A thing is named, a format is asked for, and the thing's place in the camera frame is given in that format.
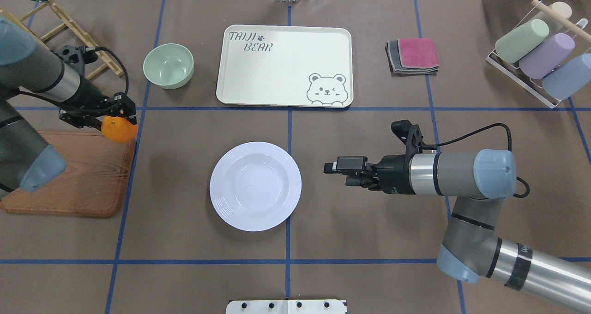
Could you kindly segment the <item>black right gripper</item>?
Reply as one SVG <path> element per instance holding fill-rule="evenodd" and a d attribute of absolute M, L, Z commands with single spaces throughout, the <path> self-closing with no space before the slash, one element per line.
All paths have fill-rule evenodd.
<path fill-rule="evenodd" d="M 339 156 L 336 161 L 325 163 L 325 174 L 356 174 L 370 169 L 372 177 L 349 175 L 345 185 L 382 191 L 386 194 L 414 195 L 411 184 L 411 157 L 403 155 L 384 156 L 376 164 L 368 163 L 364 156 Z"/>

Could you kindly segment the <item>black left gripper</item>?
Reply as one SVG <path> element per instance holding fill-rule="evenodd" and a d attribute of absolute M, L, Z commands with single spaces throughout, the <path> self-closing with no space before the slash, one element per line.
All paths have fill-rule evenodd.
<path fill-rule="evenodd" d="M 118 92 L 107 97 L 89 81 L 82 81 L 76 93 L 63 103 L 66 110 L 60 110 L 59 119 L 74 127 L 91 127 L 101 132 L 102 121 L 97 118 L 104 115 L 137 124 L 136 105 L 126 93 Z"/>

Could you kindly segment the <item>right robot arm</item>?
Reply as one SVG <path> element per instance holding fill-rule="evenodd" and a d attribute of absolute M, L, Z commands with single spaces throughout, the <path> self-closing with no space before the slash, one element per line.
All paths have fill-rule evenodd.
<path fill-rule="evenodd" d="M 438 268 L 467 283 L 498 280 L 588 314 L 590 271 L 503 240 L 494 231 L 501 207 L 516 191 L 513 154 L 508 150 L 419 153 L 384 156 L 372 164 L 363 156 L 340 156 L 324 173 L 346 176 L 347 186 L 400 195 L 454 196 L 451 218 L 437 257 Z"/>

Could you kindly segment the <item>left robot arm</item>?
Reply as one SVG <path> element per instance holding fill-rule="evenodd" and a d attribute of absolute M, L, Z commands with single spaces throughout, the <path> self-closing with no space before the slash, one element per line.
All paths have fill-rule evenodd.
<path fill-rule="evenodd" d="M 106 95 L 86 77 L 87 64 L 107 53 L 120 66 L 125 87 Z M 1 197 L 37 191 L 67 169 L 64 157 L 32 125 L 27 111 L 54 111 L 57 118 L 90 127 L 110 140 L 137 133 L 136 104 L 129 97 L 124 64 L 106 47 L 66 45 L 48 49 L 29 32 L 1 19 Z"/>

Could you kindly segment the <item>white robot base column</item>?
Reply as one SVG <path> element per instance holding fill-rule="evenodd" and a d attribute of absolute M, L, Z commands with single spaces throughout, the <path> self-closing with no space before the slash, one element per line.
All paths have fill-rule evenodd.
<path fill-rule="evenodd" d="M 347 314 L 346 301 L 338 299 L 296 299 L 231 301 L 226 314 Z"/>

